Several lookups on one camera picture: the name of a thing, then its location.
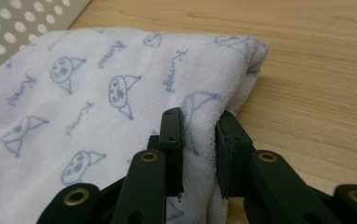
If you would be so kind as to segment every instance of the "blue pattern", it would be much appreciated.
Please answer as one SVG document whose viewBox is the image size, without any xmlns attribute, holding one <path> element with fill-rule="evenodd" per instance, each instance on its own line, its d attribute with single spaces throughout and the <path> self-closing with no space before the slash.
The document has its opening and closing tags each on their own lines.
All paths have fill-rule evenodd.
<svg viewBox="0 0 357 224">
<path fill-rule="evenodd" d="M 85 62 L 85 59 L 61 57 L 53 64 L 50 70 L 50 78 L 54 83 L 59 84 L 62 89 L 72 94 L 71 76 Z"/>
<path fill-rule="evenodd" d="M 35 116 L 25 117 L 15 127 L 1 137 L 1 142 L 7 150 L 13 152 L 16 157 L 20 157 L 24 137 L 31 130 L 47 123 L 47 120 Z"/>
<path fill-rule="evenodd" d="M 173 211 L 173 215 L 166 217 L 166 222 L 185 216 L 185 211 L 178 209 L 171 198 L 166 198 L 166 207 L 171 208 L 170 211 Z"/>
<path fill-rule="evenodd" d="M 111 79 L 108 87 L 109 103 L 118 110 L 133 119 L 132 109 L 129 104 L 127 93 L 141 79 L 141 76 L 117 76 Z"/>
<path fill-rule="evenodd" d="M 145 46 L 151 47 L 151 48 L 158 48 L 161 46 L 161 41 L 162 41 L 162 36 L 164 34 L 162 33 L 153 33 L 150 35 L 147 35 L 144 37 L 143 44 Z"/>
<path fill-rule="evenodd" d="M 233 49 L 240 54 L 243 55 L 245 60 L 247 60 L 249 43 L 248 40 L 250 38 L 247 37 L 239 37 L 239 36 L 225 36 L 220 35 L 217 36 L 215 39 L 215 43 L 219 46 L 223 46 L 229 49 Z"/>
<path fill-rule="evenodd" d="M 166 86 L 166 91 L 170 92 L 175 92 L 173 89 L 173 84 L 175 83 L 175 77 L 176 77 L 176 63 L 182 62 L 182 58 L 185 56 L 187 53 L 186 50 L 176 50 L 176 55 L 173 57 L 170 62 L 170 69 L 169 69 L 169 76 L 167 77 L 167 80 L 164 82 L 164 86 Z"/>
<path fill-rule="evenodd" d="M 220 96 L 218 94 L 196 91 L 193 94 L 188 95 L 181 103 L 180 108 L 184 117 L 184 132 L 187 137 L 186 148 L 189 149 L 195 156 L 199 155 L 199 151 L 195 147 L 192 131 L 189 128 L 193 121 L 193 114 L 207 102 L 215 100 L 220 100 Z"/>
<path fill-rule="evenodd" d="M 26 89 L 32 89 L 36 84 L 36 78 L 26 75 L 25 80 L 21 82 L 20 87 L 9 97 L 7 97 L 7 104 L 16 106 L 17 101 L 24 95 Z"/>
<path fill-rule="evenodd" d="M 106 154 L 101 154 L 94 151 L 78 152 L 62 171 L 62 182 L 67 186 L 81 183 L 82 177 L 87 172 L 88 168 L 94 166 L 106 156 Z"/>
</svg>

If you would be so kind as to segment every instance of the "printed cartoon cat face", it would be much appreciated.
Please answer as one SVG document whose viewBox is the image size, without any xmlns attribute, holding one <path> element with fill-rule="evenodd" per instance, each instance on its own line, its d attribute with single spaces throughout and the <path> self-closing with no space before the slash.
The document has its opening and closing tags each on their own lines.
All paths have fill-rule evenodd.
<svg viewBox="0 0 357 224">
<path fill-rule="evenodd" d="M 152 48 L 157 48 L 161 45 L 162 35 L 163 34 L 161 33 L 147 35 L 143 40 L 143 44 Z"/>
<path fill-rule="evenodd" d="M 71 185 L 82 182 L 81 178 L 87 171 L 88 167 L 95 165 L 105 157 L 106 154 L 100 154 L 93 151 L 78 152 L 62 171 L 63 183 Z"/>
<path fill-rule="evenodd" d="M 3 142 L 12 142 L 18 139 L 21 139 L 27 132 L 29 128 L 29 119 L 24 118 L 22 119 L 18 125 L 13 127 L 10 131 L 5 133 L 2 137 L 1 140 Z"/>
<path fill-rule="evenodd" d="M 123 77 L 114 77 L 109 83 L 109 101 L 116 107 L 123 107 L 127 104 L 126 82 Z"/>
<path fill-rule="evenodd" d="M 50 77 L 54 82 L 62 83 L 67 81 L 73 73 L 73 64 L 70 59 L 62 57 L 55 62 L 50 72 Z"/>
<path fill-rule="evenodd" d="M 80 180 L 85 173 L 90 162 L 90 157 L 86 152 L 80 152 L 68 163 L 62 173 L 62 179 L 65 183 L 74 183 Z"/>
</svg>

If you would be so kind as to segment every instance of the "wooden table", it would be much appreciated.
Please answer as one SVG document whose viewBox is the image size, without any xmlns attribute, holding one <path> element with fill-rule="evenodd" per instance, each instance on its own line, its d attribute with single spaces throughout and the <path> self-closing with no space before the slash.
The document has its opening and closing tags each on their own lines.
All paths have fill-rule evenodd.
<svg viewBox="0 0 357 224">
<path fill-rule="evenodd" d="M 72 29 L 252 35 L 269 59 L 238 118 L 316 189 L 357 184 L 357 1 L 93 0 Z M 243 223 L 230 200 L 227 223 Z"/>
</svg>

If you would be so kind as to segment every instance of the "white towel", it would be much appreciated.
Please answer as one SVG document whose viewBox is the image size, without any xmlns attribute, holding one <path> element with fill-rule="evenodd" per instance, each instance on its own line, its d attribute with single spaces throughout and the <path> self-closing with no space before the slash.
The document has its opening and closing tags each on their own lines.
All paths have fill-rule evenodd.
<svg viewBox="0 0 357 224">
<path fill-rule="evenodd" d="M 223 223 L 214 128 L 244 104 L 267 45 L 253 37 L 129 28 L 52 32 L 0 67 L 0 223 L 36 223 L 63 188 L 126 175 L 159 132 L 185 118 L 184 190 L 168 223 Z"/>
</svg>

